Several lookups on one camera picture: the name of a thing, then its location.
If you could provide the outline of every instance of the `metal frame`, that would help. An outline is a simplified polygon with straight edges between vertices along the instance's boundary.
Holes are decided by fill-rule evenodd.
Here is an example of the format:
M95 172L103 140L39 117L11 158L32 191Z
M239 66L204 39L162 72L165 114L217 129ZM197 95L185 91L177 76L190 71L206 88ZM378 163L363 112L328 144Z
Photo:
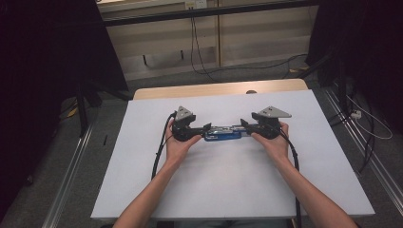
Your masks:
M131 24L140 24L157 21L177 20L192 17L205 17L205 16L217 16L224 14L253 12L253 11L265 11L265 10L281 10L301 7L311 7L319 5L321 0L290 0L290 1L278 1L270 3L252 4L244 6L234 7L218 7L209 9L193 9L183 11L173 11L158 14L151 14L146 16L132 16L122 18L110 18L104 20L104 25L107 27L123 26Z
M341 112L340 107L338 104L337 96L333 91L329 92L326 91L327 98L329 103L332 105L335 112L340 112L339 115L340 120L344 120L345 115ZM351 118L347 119L346 123L344 124L347 131L349 132L350 136L354 140L355 144L357 145L359 151L362 155L365 156L365 142L366 139L358 127L355 125ZM388 172L386 167L380 161L376 153L373 154L370 163L371 168L373 169L375 175L379 179L379 182L382 184L383 188L388 193L389 197L391 198L392 202L396 206L396 209L400 212L400 215L403 216L403 190L399 186L399 184L394 180L392 175Z
M62 183L57 191L56 197L50 206L47 217L45 218L42 228L55 228L59 223L60 216L62 216L63 209L68 199L70 189L73 185L75 176L77 174L78 167L80 165L81 159L86 152L86 146L89 142L89 138L92 133L92 129L96 123L98 117L98 109L95 108L94 113L91 115L91 122L86 129L84 136L78 141L77 147L74 151L73 158L67 168L65 176Z

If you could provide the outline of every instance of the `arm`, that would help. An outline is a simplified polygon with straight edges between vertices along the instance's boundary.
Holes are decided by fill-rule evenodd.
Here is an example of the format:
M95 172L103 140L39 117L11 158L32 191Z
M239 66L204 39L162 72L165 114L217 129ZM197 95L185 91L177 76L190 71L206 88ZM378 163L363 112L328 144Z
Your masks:
M145 227L157 207L166 185L186 157L190 146L202 138L199 135L187 142L179 142L172 137L170 130L172 123L173 121L169 123L165 132L165 138L168 140L166 142L166 161L163 167L139 196L125 208L113 227Z
M288 137L288 125L281 123L281 128ZM314 187L291 164L288 160L287 141L281 136L267 140L256 133L252 133L252 137L263 145L316 227L356 227L337 204Z

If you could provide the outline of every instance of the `electrical cable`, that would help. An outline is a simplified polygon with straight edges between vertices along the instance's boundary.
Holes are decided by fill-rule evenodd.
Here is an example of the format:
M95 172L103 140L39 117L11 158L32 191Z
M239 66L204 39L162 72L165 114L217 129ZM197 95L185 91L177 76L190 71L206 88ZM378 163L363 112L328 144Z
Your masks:
M163 136L161 138L161 142L160 142L160 147L158 149L158 152L156 153L156 158L154 161L154 165L153 165L153 170L152 170L152 174L151 174L151 179L153 180L154 177L156 176L157 173L157 167L158 167L158 162L160 160L160 156L163 152L163 147L165 146L166 142L168 142L168 140L173 136L171 135L170 137L168 137L166 140L164 140L165 138L165 132L166 132L166 128L168 127L169 124L169 120L171 118L175 118L177 112L175 111L174 113L170 114L168 119L166 120L165 123L165 127L163 128ZM293 158L294 158L294 167L296 168L296 170L299 172L299 162L298 162L298 154L296 151L296 148L294 147L294 145L291 143L291 141L288 139L287 134L285 134L285 132L281 129L280 131L276 130L273 126L270 126L273 130L275 130L276 132L278 132L278 134L285 140L288 142L288 144L290 145L292 154L293 154ZM296 214L297 214L297 228L302 228L302 222L301 222L301 212L300 212L300 203L299 200L296 198Z
M353 92L351 93L351 95L346 95L346 97L350 100L350 103L349 103L348 106L347 106L347 110L350 110L350 111L348 111L348 112L346 113L345 117L344 117L343 119L341 119L340 121L338 121L338 122L336 122L336 123L330 123L330 127L333 127L333 126L335 126L335 125L344 123L345 121L347 121L347 120L351 117L351 115L353 114L353 109L354 109L354 104L351 102L351 100L354 98L355 94L356 94L356 89L353 88ZM342 114L344 111L347 111L347 110L340 110L340 111L337 112L334 116L329 117L329 118L327 119L327 121L328 121L328 122L332 121L334 118L336 118L337 116L339 116L340 114Z
M368 108L369 108L369 112L372 113L372 108L371 108L370 104L368 104ZM374 118L370 118L371 116L369 117L369 115L367 115L366 113L364 113L364 116L371 126L371 132L374 132ZM361 175L361 172L364 170L364 168L370 162L371 157L374 154L374 146L375 146L374 136L370 134L365 143L365 147L364 147L364 161L363 161L361 167L357 171L357 173L359 175Z
M193 64L193 40L194 40L194 38L196 38L196 45L198 46L198 53L199 53L199 58L200 58L200 60L201 60L201 67L202 67L202 69L204 70L204 73L203 73L203 74L206 74L212 81L214 81L214 82L216 82L216 83L222 83L222 82L220 82L220 81L218 81L218 80L213 79L213 77L211 77L211 75L207 72L207 70L205 70L204 63L203 63L203 61L202 61L201 49L200 49L200 47L199 47L199 40L198 40L198 33L197 33L197 30L196 30L195 18L192 17L192 18L190 18L190 20L191 20L191 22L192 22L192 50L191 50L191 53L190 53L190 62L192 63L193 70L195 70L196 73L199 73L199 72L195 69L195 66L194 66L194 64Z
M176 112L174 112L174 113L172 113L171 115L169 115L168 119L166 120L165 127L163 128L163 137L161 138L160 147L158 148L158 152L156 153L156 157L155 157L155 161L154 161L154 166L153 166L153 168L152 168L152 174L151 174L151 179L152 179L152 180L154 179L155 175L157 174L158 162L160 161L160 156L161 156L161 154L162 154L162 152L163 152L163 147L165 146L166 142L167 142L167 141L169 140L169 138L170 138L170 137L169 137L168 139L166 139L165 142L163 142L163 139L165 138L166 128L168 127L169 120L170 120L171 118L175 118L175 116L176 116Z
M225 70L233 70L233 69L266 69L266 68L279 67L279 66L282 66L284 64L288 64L287 73L282 77L282 79L284 79L288 75L288 72L290 71L290 66L289 66L290 61L292 61L292 60L294 60L294 59L296 59L298 57L308 55L308 54L294 55L294 56L291 56L290 58L288 58L284 62L281 62L279 64L275 64L275 65L271 65L271 66L238 66L238 67L229 67L229 68L218 68L218 69L213 69L213 70L207 71L205 69L204 63L202 61L202 56L201 56L201 52L200 52L200 46L199 46L199 40L198 40L198 34L197 34L195 18L192 17L190 19L191 19L191 23L192 23L192 48L191 48L191 54L190 54L190 62L192 64L192 68L193 68L195 73L203 74L203 75L206 74L212 81L217 82L217 83L221 83L221 82L218 81L218 80L213 79L211 77L212 73L219 72L219 71L225 71ZM195 66L194 66L194 63L193 63L194 40L196 40L196 45L197 45L197 48L198 48L199 58L201 60L202 71L196 70Z
M293 158L294 158L294 167L299 172L298 153L297 153L296 148L294 147L294 145L291 143L290 139L288 139L287 134L285 134L285 132L282 129L280 129L278 131L272 125L270 125L270 124L267 124L267 125L270 128L272 128L272 130L277 132L285 141L288 142L288 144L290 145L290 148L291 148L291 152L293 154ZM297 217L297 228L302 228L301 207L300 207L300 203L299 203L298 198L296 198L296 217Z
M381 122L379 119L377 119L374 115L368 113L364 108L362 108L362 107L361 107L360 105L358 105L355 101L353 101L353 99L351 99L351 98L349 98L349 97L347 97L347 98L348 98L355 106L357 106L359 109L361 109L361 111L363 111L364 113L370 115L372 118L374 118L374 119L375 119L376 121L378 121L380 124L382 124L383 127L385 127L385 129L387 129L387 130L389 131L390 136L388 136L388 137L381 137L381 136L375 135L374 133L370 132L370 131L367 130L365 127L363 127L363 126L357 121L357 119L355 118L355 122L357 123L357 125L358 125L359 127L361 127L361 128L362 128L365 132L367 132L368 134L373 135L374 137L377 137L377 138L379 138L380 140L389 140L389 139L391 139L391 138L393 137L392 130L391 130L388 126L386 126L384 123L382 123L382 122Z

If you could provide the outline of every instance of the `black curtain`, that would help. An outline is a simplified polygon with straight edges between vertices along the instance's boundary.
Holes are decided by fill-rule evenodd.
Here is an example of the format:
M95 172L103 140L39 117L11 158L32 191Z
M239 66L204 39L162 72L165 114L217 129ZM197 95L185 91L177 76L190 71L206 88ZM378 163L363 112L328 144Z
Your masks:
M333 58L318 72L322 86L346 75L379 109L396 130L403 132L403 16L398 1L325 1L319 6L306 63L325 54Z
M86 22L102 22L94 0L0 0L0 219L42 159L77 82L127 90L106 28Z

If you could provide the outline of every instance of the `human hand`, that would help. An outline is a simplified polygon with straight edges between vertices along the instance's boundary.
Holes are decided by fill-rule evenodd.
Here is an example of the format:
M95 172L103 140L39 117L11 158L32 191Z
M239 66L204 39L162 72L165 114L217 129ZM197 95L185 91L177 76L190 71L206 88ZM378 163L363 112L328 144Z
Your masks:
M171 120L165 131L165 140L166 140L165 162L171 163L176 168L179 168L182 161L186 157L187 151L189 150L190 146L197 143L202 138L202 136L201 135L194 136L186 142L177 141L172 135L171 126L173 123L174 121Z
M282 131L288 137L288 124L280 122L280 125ZM282 159L286 159L288 161L288 142L285 141L284 138L277 136L273 140L268 140L255 132L252 133L251 136L263 145L272 160L278 162Z

